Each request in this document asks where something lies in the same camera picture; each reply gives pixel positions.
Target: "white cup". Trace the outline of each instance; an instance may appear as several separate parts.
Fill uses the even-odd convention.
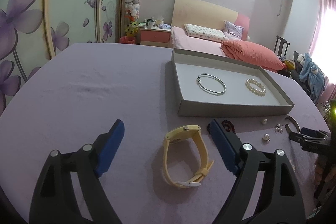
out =
[[[148,28],[154,27],[155,21],[149,21],[148,22]]]

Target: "yellow watch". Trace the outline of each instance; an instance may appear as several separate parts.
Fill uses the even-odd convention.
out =
[[[173,181],[168,173],[167,168],[167,154],[169,144],[178,143],[184,141],[186,139],[192,138],[194,143],[197,146],[199,151],[199,155],[201,157],[201,166],[199,170],[195,173],[195,175],[188,181]],[[167,180],[167,182],[171,185],[174,185],[178,188],[190,188],[195,186],[200,186],[200,181],[204,179],[205,176],[208,175],[211,166],[214,161],[209,162],[208,150],[205,146],[205,143],[201,136],[201,128],[199,126],[183,126],[176,128],[169,133],[166,134],[163,140],[163,174]]]

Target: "beige headboard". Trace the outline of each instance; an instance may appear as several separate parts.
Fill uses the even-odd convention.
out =
[[[217,30],[223,30],[224,21],[243,26],[243,40],[249,29],[248,17],[228,8],[202,0],[175,0],[172,26],[184,28],[184,24],[194,24]]]

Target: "purple pillow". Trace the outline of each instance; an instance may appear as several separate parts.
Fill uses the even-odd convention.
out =
[[[229,21],[225,21],[225,27],[223,32],[227,32],[229,34],[232,34],[233,36],[239,38],[239,40],[242,39],[242,35],[243,35],[243,31],[244,31],[244,27],[242,26],[237,26],[234,25],[233,23],[229,22]]]

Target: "pink drawer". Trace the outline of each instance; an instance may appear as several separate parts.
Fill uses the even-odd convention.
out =
[[[162,31],[141,31],[141,41],[152,41],[152,42],[169,42],[169,32]]]

